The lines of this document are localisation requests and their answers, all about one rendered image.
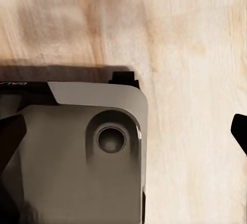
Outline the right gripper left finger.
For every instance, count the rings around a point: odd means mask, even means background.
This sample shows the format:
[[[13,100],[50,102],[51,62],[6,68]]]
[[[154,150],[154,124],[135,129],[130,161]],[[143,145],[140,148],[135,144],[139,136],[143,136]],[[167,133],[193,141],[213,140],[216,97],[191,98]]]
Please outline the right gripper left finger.
[[[22,114],[0,119],[0,175],[27,133]]]

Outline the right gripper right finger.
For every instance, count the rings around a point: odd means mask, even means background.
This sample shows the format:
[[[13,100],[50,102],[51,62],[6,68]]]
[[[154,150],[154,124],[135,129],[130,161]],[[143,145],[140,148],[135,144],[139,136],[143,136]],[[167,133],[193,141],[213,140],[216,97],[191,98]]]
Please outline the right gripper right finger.
[[[247,116],[243,114],[235,114],[232,126],[231,133],[247,155]]]

